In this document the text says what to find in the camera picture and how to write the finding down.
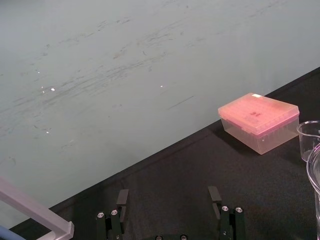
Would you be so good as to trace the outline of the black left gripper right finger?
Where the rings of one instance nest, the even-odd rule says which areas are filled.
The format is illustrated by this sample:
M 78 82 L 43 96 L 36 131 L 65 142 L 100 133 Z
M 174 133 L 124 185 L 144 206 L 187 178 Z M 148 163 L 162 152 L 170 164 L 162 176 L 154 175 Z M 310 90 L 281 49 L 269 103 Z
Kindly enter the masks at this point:
M 217 239 L 246 240 L 245 210 L 241 206 L 232 208 L 223 204 L 216 186 L 208 186 L 207 189 L 212 210 L 217 220 Z

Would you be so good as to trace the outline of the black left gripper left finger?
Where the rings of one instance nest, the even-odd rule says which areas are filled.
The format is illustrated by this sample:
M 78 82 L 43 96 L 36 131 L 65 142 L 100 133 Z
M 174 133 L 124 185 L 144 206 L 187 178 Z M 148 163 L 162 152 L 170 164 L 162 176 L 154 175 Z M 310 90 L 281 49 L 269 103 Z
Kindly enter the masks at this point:
M 115 208 L 96 215 L 97 240 L 122 240 L 128 218 L 129 189 L 119 191 Z

